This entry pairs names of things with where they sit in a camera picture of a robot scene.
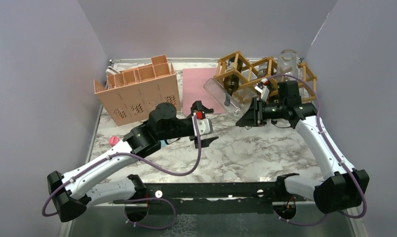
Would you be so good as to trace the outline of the clear glass bottle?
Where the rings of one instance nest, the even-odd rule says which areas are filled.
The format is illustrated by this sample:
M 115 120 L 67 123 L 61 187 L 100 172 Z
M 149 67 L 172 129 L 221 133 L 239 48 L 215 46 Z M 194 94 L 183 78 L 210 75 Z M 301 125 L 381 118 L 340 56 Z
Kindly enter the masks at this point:
M 223 85 L 213 78 L 210 78 L 203 88 L 234 120 L 239 120 L 245 114 L 250 107 L 252 98 L 257 96 L 255 91 L 250 88 L 240 89 L 230 95 Z

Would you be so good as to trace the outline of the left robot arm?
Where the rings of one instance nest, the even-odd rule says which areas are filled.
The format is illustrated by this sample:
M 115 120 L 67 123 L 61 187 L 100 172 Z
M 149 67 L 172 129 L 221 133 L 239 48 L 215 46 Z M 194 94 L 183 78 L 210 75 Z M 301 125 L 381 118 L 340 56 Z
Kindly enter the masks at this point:
M 64 223 L 80 217 L 89 207 L 97 204 L 119 199 L 140 202 L 146 195 L 146 187 L 138 175 L 103 183 L 112 174 L 140 160 L 173 176 L 191 174 L 199 164 L 202 148 L 213 141 L 212 137 L 201 138 L 213 131 L 211 120 L 206 117 L 213 112 L 201 101 L 195 101 L 191 113 L 186 118 L 178 118 L 173 104 L 158 104 L 146 121 L 131 129 L 110 150 L 72 171 L 50 173 L 47 176 L 50 196 L 43 205 L 42 215 L 58 215 Z M 191 170 L 176 173 L 146 160 L 147 156 L 161 149 L 162 141 L 184 137 L 192 140 L 198 150 L 198 158 Z

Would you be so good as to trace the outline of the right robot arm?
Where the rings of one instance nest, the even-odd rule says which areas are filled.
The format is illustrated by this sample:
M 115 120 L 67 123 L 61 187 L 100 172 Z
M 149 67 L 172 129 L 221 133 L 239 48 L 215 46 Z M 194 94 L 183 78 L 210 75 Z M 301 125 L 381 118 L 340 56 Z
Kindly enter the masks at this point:
M 358 219 L 367 211 L 365 192 L 369 175 L 356 169 L 338 149 L 326 131 L 320 111 L 312 103 L 303 103 L 297 81 L 278 84 L 278 101 L 267 103 L 254 97 L 249 109 L 236 122 L 238 127 L 259 127 L 268 120 L 284 119 L 304 139 L 318 162 L 324 180 L 316 181 L 293 173 L 279 176 L 274 187 L 275 197 L 286 201 L 298 195 L 315 202 L 324 214 L 343 213 L 345 209 L 362 206 Z

